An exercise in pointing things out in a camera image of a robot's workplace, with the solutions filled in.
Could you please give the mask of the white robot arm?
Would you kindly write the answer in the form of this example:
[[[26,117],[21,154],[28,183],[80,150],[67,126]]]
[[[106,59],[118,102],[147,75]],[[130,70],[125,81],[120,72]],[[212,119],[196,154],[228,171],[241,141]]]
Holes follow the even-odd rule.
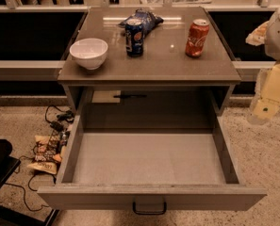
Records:
[[[250,33],[248,44],[265,45],[265,54],[275,60],[270,69],[261,69],[255,84],[255,96],[250,104],[248,122],[265,124],[280,109],[280,7],[271,18]]]

